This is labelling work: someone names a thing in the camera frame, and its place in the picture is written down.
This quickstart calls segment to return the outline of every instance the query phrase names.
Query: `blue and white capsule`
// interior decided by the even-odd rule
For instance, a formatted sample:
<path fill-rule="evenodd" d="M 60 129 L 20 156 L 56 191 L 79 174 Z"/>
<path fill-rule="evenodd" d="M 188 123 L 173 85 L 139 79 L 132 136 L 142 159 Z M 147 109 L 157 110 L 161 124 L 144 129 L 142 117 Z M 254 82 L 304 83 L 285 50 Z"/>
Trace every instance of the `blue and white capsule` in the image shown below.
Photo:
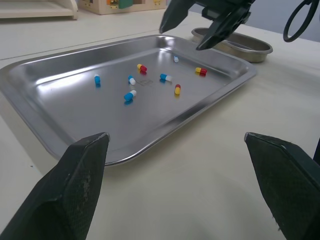
<path fill-rule="evenodd" d="M 100 84 L 100 76 L 98 74 L 94 75 L 94 82 L 95 84 Z"/>
<path fill-rule="evenodd" d="M 128 92 L 126 95 L 124 95 L 124 99 L 125 99 L 126 101 L 130 101 L 130 100 L 132 100 L 136 95 L 137 95 L 137 91 L 136 91 L 136 90 L 132 90 L 132 91 Z"/>
<path fill-rule="evenodd" d="M 129 84 L 131 84 L 131 85 L 135 85 L 136 84 L 136 80 L 134 79 L 134 77 L 133 76 L 128 76 L 128 80 L 129 80 Z"/>
<path fill-rule="evenodd" d="M 166 80 L 166 81 L 168 81 L 168 82 L 172 82 L 172 76 L 166 75 L 166 74 L 164 74 L 164 73 L 162 73 L 162 74 L 160 75 L 160 78 L 163 79 L 163 80 Z"/>

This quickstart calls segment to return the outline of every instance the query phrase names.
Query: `pill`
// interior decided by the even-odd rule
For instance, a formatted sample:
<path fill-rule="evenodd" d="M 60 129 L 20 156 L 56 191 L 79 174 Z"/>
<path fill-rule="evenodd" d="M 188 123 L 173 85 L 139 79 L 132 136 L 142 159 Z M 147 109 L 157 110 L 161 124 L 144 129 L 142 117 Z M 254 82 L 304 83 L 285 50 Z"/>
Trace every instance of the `pill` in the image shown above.
<path fill-rule="evenodd" d="M 129 80 L 129 83 L 131 84 L 131 85 L 135 85 L 136 84 L 136 80 L 134 79 L 134 77 L 133 76 L 128 76 L 128 80 Z"/>
<path fill-rule="evenodd" d="M 137 67 L 138 67 L 139 70 L 141 70 L 143 72 L 147 71 L 147 68 L 145 66 L 143 66 L 142 64 L 138 64 Z"/>
<path fill-rule="evenodd" d="M 166 74 L 164 74 L 164 73 L 162 73 L 162 74 L 160 75 L 160 78 L 163 79 L 163 80 L 166 80 L 166 81 L 168 81 L 168 82 L 171 82 L 171 81 L 172 81 L 172 76 L 166 75 Z"/>
<path fill-rule="evenodd" d="M 98 74 L 94 75 L 94 82 L 95 84 L 100 84 L 100 76 Z"/>
<path fill-rule="evenodd" d="M 197 73 L 200 73 L 200 74 L 206 74 L 206 73 L 207 73 L 207 69 L 202 68 L 202 67 L 196 67 L 196 68 L 195 68 L 195 71 L 196 71 Z"/>
<path fill-rule="evenodd" d="M 136 90 L 132 90 L 132 91 L 128 92 L 126 95 L 124 95 L 124 99 L 125 99 L 126 101 L 130 101 L 130 100 L 132 100 L 136 95 L 137 95 L 137 91 L 136 91 Z"/>
<path fill-rule="evenodd" d="M 181 86 L 180 84 L 175 85 L 174 93 L 180 95 Z"/>

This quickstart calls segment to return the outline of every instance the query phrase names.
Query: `table surface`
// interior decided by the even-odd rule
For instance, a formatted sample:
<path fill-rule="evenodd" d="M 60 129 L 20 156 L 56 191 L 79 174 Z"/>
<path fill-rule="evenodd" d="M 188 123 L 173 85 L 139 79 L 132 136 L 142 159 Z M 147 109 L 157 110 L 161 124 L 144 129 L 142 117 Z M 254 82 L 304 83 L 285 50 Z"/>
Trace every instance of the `table surface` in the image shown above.
<path fill-rule="evenodd" d="M 0 68 L 20 60 L 158 33 L 164 11 L 0 22 Z M 210 21 L 190 13 L 167 34 L 186 39 Z M 106 168 L 90 240 L 284 240 L 244 143 L 281 138 L 313 156 L 320 137 L 320 43 L 237 32 L 273 46 L 257 76 L 128 163 Z M 0 232 L 57 161 L 0 93 Z"/>

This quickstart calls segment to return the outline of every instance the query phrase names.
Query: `metal tray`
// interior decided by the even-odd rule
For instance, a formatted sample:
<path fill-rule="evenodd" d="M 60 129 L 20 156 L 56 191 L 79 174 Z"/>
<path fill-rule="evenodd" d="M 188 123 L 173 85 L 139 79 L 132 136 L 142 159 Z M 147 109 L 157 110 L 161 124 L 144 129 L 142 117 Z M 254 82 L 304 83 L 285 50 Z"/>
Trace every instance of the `metal tray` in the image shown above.
<path fill-rule="evenodd" d="M 206 76 L 196 75 L 196 67 L 206 68 Z M 161 73 L 172 76 L 172 83 L 160 81 Z M 13 63 L 0 70 L 0 89 L 57 159 L 79 139 L 108 132 L 109 166 L 138 156 L 255 74 L 242 59 L 196 51 L 195 43 L 182 38 L 151 35 Z M 132 89 L 128 75 L 137 82 L 130 104 L 124 100 Z"/>

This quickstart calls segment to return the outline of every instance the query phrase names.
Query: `round metal dish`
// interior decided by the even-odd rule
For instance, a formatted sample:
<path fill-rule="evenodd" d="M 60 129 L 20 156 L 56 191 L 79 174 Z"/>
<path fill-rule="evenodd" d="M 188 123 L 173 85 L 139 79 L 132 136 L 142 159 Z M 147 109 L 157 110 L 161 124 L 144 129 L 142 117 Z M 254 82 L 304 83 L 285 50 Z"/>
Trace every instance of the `round metal dish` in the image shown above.
<path fill-rule="evenodd" d="M 193 29 L 191 32 L 193 34 L 192 41 L 199 43 L 207 31 L 208 28 L 204 27 Z M 270 44 L 236 32 L 213 48 L 250 63 L 261 63 L 266 60 L 268 54 L 274 51 Z"/>

